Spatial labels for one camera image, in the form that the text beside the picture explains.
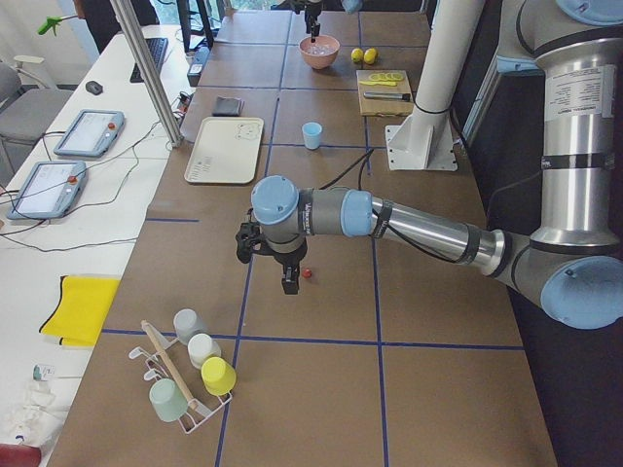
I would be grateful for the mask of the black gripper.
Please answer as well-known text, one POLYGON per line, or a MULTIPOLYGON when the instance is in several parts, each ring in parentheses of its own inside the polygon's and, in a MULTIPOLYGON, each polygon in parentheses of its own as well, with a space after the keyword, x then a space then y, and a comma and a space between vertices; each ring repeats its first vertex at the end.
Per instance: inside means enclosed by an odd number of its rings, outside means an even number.
POLYGON ((309 20, 309 33, 311 40, 315 40, 319 35, 320 24, 317 18, 321 14, 321 0, 305 1, 305 19, 309 20))
POLYGON ((294 295, 299 292, 300 263, 308 252, 305 240, 276 243, 268 240, 271 255, 283 266, 281 285, 286 295, 294 295))

